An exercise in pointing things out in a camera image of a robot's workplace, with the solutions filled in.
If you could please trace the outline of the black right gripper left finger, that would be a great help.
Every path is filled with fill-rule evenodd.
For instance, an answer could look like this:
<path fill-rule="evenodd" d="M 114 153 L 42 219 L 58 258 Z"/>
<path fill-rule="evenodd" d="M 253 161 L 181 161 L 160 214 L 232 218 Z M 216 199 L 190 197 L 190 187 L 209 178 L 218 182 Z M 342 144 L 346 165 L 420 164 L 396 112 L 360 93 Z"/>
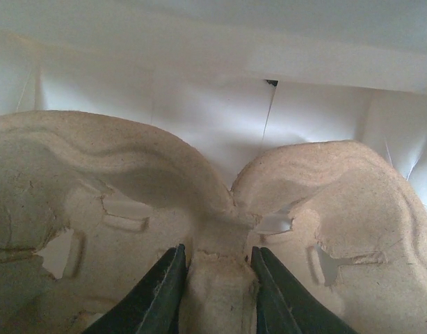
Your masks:
<path fill-rule="evenodd" d="M 84 333 L 178 333 L 185 247 L 169 248 L 134 288 Z"/>

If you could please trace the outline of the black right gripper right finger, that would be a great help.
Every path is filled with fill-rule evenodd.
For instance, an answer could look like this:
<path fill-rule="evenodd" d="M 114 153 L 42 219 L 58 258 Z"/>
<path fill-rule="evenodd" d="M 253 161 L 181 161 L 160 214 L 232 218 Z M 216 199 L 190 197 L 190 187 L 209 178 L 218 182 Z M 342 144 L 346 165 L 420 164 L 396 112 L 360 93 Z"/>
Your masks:
<path fill-rule="evenodd" d="M 251 267 L 259 280 L 258 333 L 355 332 L 315 299 L 268 248 L 252 248 Z"/>

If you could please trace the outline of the single pulp cup carrier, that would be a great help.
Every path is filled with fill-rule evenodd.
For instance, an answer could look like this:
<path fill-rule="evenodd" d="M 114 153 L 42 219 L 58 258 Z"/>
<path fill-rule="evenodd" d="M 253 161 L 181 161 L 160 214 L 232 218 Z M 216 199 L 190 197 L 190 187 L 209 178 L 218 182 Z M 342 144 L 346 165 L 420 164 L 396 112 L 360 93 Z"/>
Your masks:
<path fill-rule="evenodd" d="M 355 141 L 286 145 L 227 188 L 157 127 L 0 116 L 0 333 L 80 333 L 183 244 L 180 333 L 254 333 L 268 248 L 357 333 L 427 333 L 427 213 Z"/>

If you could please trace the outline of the orange paper bag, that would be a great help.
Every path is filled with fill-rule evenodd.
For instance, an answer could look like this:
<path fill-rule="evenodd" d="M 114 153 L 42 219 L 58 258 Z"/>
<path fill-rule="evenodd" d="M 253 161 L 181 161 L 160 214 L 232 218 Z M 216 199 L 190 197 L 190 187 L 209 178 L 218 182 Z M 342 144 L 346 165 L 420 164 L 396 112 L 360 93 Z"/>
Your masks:
<path fill-rule="evenodd" d="M 0 1 L 0 115 L 31 109 L 162 128 L 226 184 L 353 139 L 427 210 L 427 1 Z"/>

